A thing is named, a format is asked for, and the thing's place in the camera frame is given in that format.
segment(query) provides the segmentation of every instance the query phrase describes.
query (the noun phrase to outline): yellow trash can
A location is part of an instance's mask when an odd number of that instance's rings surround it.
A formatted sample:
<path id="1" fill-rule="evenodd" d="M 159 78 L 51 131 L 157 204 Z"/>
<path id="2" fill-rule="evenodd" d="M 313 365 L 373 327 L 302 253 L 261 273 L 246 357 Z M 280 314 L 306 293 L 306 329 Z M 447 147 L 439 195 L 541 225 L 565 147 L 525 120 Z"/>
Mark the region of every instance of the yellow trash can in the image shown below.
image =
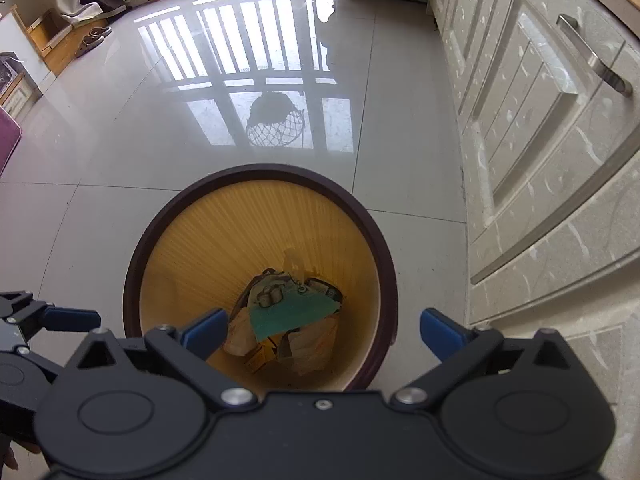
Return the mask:
<path id="1" fill-rule="evenodd" d="M 292 264 L 344 295 L 327 367 L 298 376 L 273 363 L 252 374 L 244 358 L 222 349 L 209 364 L 258 395 L 365 388 L 398 328 L 393 261 L 375 221 L 350 193 L 293 166 L 220 171 L 156 215 L 129 264 L 126 335 L 141 336 L 161 323 L 181 326 L 215 307 L 229 312 L 252 277 Z"/>

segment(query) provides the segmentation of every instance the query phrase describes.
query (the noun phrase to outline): pink object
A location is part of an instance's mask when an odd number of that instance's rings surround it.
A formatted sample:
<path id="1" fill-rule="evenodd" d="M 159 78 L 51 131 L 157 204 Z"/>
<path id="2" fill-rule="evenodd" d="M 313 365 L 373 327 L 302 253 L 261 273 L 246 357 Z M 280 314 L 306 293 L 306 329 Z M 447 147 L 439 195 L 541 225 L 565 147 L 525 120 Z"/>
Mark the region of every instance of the pink object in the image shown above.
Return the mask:
<path id="1" fill-rule="evenodd" d="M 0 107 L 0 174 L 20 140 L 22 131 L 11 115 Z"/>

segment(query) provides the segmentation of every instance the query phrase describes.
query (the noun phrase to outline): shoe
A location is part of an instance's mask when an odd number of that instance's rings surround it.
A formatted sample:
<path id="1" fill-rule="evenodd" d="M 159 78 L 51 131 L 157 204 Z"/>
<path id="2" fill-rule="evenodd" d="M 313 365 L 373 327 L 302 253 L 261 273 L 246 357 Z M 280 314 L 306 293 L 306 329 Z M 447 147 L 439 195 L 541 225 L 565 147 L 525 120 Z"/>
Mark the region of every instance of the shoe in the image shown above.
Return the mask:
<path id="1" fill-rule="evenodd" d="M 89 35 L 91 36 L 102 36 L 106 38 L 113 32 L 111 27 L 94 27 L 89 31 Z"/>
<path id="2" fill-rule="evenodd" d="M 104 41 L 103 36 L 92 36 L 88 34 L 84 38 L 82 38 L 82 42 L 80 43 L 80 47 L 76 51 L 76 57 L 84 56 L 90 50 L 93 50 L 95 47 L 100 45 Z"/>

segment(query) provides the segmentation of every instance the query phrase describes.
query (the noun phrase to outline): glossy white floor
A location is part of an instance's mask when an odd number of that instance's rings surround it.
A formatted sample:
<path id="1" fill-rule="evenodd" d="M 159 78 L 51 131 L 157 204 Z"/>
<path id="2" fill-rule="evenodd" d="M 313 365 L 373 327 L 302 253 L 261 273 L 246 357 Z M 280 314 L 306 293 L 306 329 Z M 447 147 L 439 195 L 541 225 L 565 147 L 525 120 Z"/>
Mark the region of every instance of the glossy white floor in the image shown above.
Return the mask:
<path id="1" fill-rule="evenodd" d="M 432 29 L 424 6 L 397 0 L 161 0 L 126 14 L 24 121 L 0 177 L 0 290 L 94 308 L 123 336 L 127 266 L 159 209 L 229 166 L 295 164 L 352 192 L 393 255 L 398 341 L 372 386 L 423 373 L 436 360 L 418 314 L 462 320 L 466 283 L 458 136 Z M 254 127 L 278 106 L 300 110 L 301 132 Z M 78 341 L 43 333 L 33 347 L 64 362 Z"/>

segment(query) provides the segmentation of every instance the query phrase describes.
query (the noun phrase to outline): cabinet handle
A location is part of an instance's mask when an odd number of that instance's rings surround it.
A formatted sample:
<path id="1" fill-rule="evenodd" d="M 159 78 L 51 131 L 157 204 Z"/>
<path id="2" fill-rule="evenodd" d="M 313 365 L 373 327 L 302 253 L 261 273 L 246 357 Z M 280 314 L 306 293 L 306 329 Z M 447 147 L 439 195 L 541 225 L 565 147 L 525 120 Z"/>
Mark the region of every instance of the cabinet handle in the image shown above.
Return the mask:
<path id="1" fill-rule="evenodd" d="M 565 36 L 569 38 L 569 41 L 574 44 L 574 47 L 578 49 L 578 52 L 580 52 L 580 55 L 587 64 L 593 68 L 593 71 L 606 84 L 621 94 L 629 95 L 633 92 L 631 83 L 605 65 L 598 57 L 598 54 L 584 41 L 584 38 L 578 32 L 578 21 L 575 18 L 572 18 L 568 14 L 560 14 L 556 20 L 556 25 L 560 27 L 560 30 L 562 30 Z"/>

